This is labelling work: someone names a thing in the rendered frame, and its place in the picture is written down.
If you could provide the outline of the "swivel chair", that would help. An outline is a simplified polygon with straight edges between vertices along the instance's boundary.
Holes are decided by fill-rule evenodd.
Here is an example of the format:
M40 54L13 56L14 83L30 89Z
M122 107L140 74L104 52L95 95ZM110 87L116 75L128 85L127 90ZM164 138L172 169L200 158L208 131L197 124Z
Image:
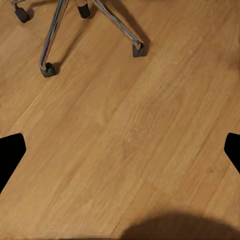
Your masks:
M12 6L16 9L15 14L19 20L23 23L25 18L30 18L29 15L22 7L18 7L17 3L26 0L9 0ZM51 26L46 37L46 41L39 59L38 66L42 75L47 78L51 75L55 75L56 71L52 63L47 62L48 54L53 45L56 33L58 32L65 10L70 0L59 0L57 8L55 10ZM78 8L80 16L84 19L90 17L91 13L87 4L87 0L73 0ZM133 43L132 54L133 57L144 57L144 44L122 23L116 15L101 1L101 0L90 0L113 24L120 29L120 31Z

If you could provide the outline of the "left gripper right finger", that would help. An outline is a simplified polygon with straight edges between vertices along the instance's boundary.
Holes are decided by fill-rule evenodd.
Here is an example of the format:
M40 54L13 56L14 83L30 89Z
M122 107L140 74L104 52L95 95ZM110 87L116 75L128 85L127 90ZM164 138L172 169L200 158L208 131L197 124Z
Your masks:
M240 134L231 132L227 135L224 151L240 173Z

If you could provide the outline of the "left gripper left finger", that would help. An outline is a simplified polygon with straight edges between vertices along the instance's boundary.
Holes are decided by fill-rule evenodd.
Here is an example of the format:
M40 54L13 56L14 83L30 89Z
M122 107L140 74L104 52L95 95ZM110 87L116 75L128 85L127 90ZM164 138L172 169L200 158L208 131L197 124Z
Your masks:
M21 133L0 138L0 193L26 152Z

